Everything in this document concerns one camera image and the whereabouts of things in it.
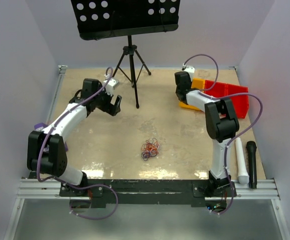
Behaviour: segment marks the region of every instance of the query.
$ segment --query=music stand leg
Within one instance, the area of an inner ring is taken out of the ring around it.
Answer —
[[[115,77],[115,74],[116,74],[117,70],[120,68],[120,65],[121,65],[121,63],[122,63],[122,61],[123,61],[124,56],[125,56],[125,53],[123,52],[123,54],[121,55],[121,57],[120,57],[120,59],[119,59],[119,62],[118,62],[118,64],[117,64],[117,66],[116,66],[116,68],[115,68],[115,71],[114,71],[114,73],[113,73],[113,77]]]
[[[132,47],[132,36],[127,36],[128,37],[128,46],[131,48]],[[136,100],[136,108],[140,108],[139,104],[139,96],[137,93],[137,85],[136,85],[136,75],[135,75],[135,66],[134,66],[134,54],[129,54],[129,66],[130,66],[130,78],[134,86],[134,91],[135,91],[135,100]]]
[[[139,54],[139,52],[137,51],[137,49],[135,49],[135,53],[136,53],[137,57],[139,58],[141,64],[143,64],[143,66],[145,67],[145,69],[146,69],[148,75],[152,75],[151,71],[150,71],[150,70],[148,69],[148,67],[146,66],[145,62],[143,61],[143,59],[142,59],[141,55]]]

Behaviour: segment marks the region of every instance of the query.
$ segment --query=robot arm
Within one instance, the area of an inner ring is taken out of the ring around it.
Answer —
[[[209,192],[214,193],[215,190],[221,190],[229,185],[224,169],[224,150],[240,126],[230,98],[213,99],[207,94],[202,94],[200,90],[191,88],[194,70],[192,66],[188,66],[184,71],[175,73],[176,95],[181,102],[205,112],[207,132],[213,142],[212,166],[208,176]],[[227,149],[227,166],[230,155],[231,146]]]
[[[60,180],[75,186],[80,186],[82,182],[87,180],[86,175],[84,177],[82,171],[68,165],[64,143],[72,130],[82,120],[87,118],[95,108],[98,108],[111,116],[115,116],[121,111],[121,96],[118,95],[115,104],[111,104],[114,96],[114,89],[118,85],[119,81],[112,78],[103,91],[91,100],[85,101],[102,87],[102,83],[96,79],[84,79],[82,89],[77,91],[75,96],[69,101],[69,104],[62,115],[74,106],[84,101],[85,102],[66,115],[50,134],[47,146],[44,146],[45,148],[48,147],[48,151],[44,151],[42,155],[40,173],[55,176]],[[29,170],[36,171],[43,140],[51,128],[54,128],[55,122],[62,115],[42,131],[32,131],[30,133],[27,148],[27,168]]]

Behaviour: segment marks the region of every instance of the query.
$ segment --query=gray wall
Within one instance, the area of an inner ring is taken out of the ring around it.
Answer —
[[[70,67],[115,66],[126,37],[80,39],[70,0],[26,0],[58,64]],[[237,66],[274,0],[181,0],[174,32],[136,35],[133,43],[149,66],[179,67],[196,53],[212,55],[222,66]],[[194,64],[210,65],[205,58]]]
[[[290,0],[275,1],[238,76],[263,100],[263,116],[254,133],[266,176],[277,182],[290,229]],[[257,105],[252,102],[252,117]]]
[[[46,120],[57,65],[24,0],[0,0],[0,239],[20,178],[27,176],[27,138]]]

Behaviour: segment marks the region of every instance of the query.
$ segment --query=table surface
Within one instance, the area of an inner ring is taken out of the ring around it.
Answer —
[[[178,69],[151,69],[140,73],[137,83],[140,108],[135,107],[131,83],[118,71],[120,81],[115,96],[121,95],[121,112],[116,116],[96,109],[67,139],[68,164],[86,172],[88,178],[104,179],[207,179],[212,166],[213,144],[205,125],[205,114],[179,107],[174,73]],[[85,78],[103,81],[105,69],[68,69],[54,110],[54,119],[66,108]],[[194,77],[214,80],[215,70],[197,69]],[[234,69],[219,71],[219,82],[239,84]],[[240,130],[250,125],[239,119]],[[143,161],[141,146],[156,138],[159,154]],[[252,130],[241,136],[243,146],[255,141]],[[259,152],[256,152],[257,178],[266,179]],[[237,179],[237,158],[232,146],[230,173]]]

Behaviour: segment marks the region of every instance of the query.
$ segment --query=white tube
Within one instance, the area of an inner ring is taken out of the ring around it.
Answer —
[[[240,184],[248,184],[250,181],[250,176],[246,170],[243,145],[241,138],[238,137],[235,140],[236,146],[236,157],[237,157],[237,165],[238,165],[238,181]]]

